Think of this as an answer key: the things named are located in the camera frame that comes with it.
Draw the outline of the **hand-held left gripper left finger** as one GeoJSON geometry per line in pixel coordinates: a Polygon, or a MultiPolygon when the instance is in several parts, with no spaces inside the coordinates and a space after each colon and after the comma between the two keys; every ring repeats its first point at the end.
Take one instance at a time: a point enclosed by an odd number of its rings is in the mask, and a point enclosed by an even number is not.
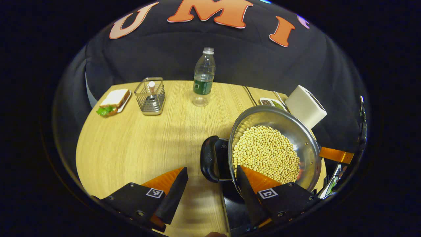
{"type": "Polygon", "coordinates": [[[187,182],[188,169],[180,167],[142,184],[129,182],[104,198],[92,198],[123,220],[164,232],[173,221],[187,182]]]}

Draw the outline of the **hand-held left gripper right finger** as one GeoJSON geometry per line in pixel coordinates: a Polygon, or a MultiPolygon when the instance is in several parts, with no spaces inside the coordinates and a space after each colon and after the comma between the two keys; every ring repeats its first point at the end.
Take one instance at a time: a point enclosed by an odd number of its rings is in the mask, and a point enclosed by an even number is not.
{"type": "Polygon", "coordinates": [[[258,229],[284,225],[321,202],[295,182],[281,184],[242,165],[237,166],[236,181],[251,223],[258,229]]]}

